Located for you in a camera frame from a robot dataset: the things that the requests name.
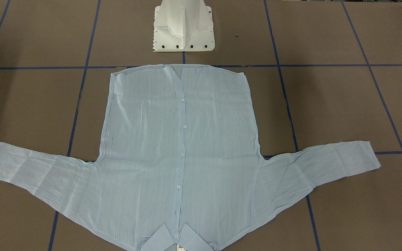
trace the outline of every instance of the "tiled floor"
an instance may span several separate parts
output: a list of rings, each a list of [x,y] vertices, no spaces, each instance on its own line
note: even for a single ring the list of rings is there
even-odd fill
[[[369,140],[382,164],[226,250],[402,250],[402,3],[205,0],[215,51],[182,54],[151,51],[160,2],[0,0],[0,141],[94,161],[117,66],[226,67],[247,76],[262,155]],[[0,181],[0,250],[120,248]]]

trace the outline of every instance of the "pinstripe fabric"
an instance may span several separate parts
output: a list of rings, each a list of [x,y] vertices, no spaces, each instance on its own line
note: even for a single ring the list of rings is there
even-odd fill
[[[243,73],[148,65],[111,75],[96,162],[0,143],[0,180],[130,251],[221,250],[311,190],[380,166],[369,142],[264,160]]]

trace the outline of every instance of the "shirt placket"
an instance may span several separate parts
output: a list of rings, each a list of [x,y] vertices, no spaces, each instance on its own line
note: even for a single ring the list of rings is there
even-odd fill
[[[187,157],[185,155],[185,144],[184,144],[184,132],[185,129],[187,128],[187,125],[185,124],[185,103],[187,100],[185,100],[184,96],[184,90],[182,87],[183,81],[182,81],[182,75],[181,74],[181,79],[176,75],[175,72],[173,72],[173,81],[174,81],[174,89],[176,92],[177,96],[177,114],[178,114],[178,124],[177,128],[175,130],[177,131],[177,138],[178,138],[178,153],[177,156],[175,156],[177,160],[177,166],[176,166],[176,177],[174,180],[174,196],[173,196],[173,219],[172,219],[172,224],[170,227],[170,233],[172,234],[172,237],[174,238],[175,243],[179,240],[180,238],[180,232],[179,232],[179,221],[180,221],[180,212],[181,212],[181,202],[182,202],[182,190],[184,189],[182,187],[183,184],[183,178],[184,178],[184,165],[185,165],[185,158]]]

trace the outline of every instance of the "shirt sleeve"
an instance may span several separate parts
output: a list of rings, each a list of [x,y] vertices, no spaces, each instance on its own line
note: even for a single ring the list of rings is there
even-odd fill
[[[99,210],[99,168],[92,162],[0,142],[0,181],[22,187],[93,230]]]
[[[255,228],[294,205],[315,187],[380,167],[370,142],[312,146],[265,160],[257,172],[253,197]]]

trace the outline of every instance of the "light blue shirt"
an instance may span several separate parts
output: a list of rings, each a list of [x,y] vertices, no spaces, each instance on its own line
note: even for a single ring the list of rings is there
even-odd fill
[[[1,181],[129,251],[221,250],[314,187],[379,166],[364,141],[265,160],[246,77],[207,65],[113,73],[96,162],[0,143]]]

